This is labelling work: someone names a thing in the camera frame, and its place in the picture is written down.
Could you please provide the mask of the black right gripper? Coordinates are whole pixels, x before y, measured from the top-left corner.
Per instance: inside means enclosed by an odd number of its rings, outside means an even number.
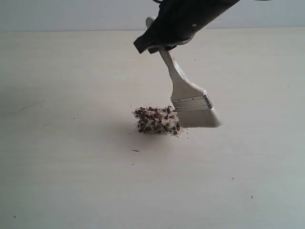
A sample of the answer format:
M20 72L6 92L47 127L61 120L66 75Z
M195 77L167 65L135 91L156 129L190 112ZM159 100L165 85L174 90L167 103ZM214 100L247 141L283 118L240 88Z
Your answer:
M158 16L143 35L134 42L139 54L171 50L188 43L204 27L205 14L190 9L159 10Z

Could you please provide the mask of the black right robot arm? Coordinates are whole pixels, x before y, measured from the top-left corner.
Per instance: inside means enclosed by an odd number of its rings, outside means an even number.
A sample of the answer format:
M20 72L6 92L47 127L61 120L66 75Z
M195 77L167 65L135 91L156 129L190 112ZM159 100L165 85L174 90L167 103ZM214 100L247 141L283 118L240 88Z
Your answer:
M172 50L238 3L237 0L157 0L157 17L134 42L139 53Z

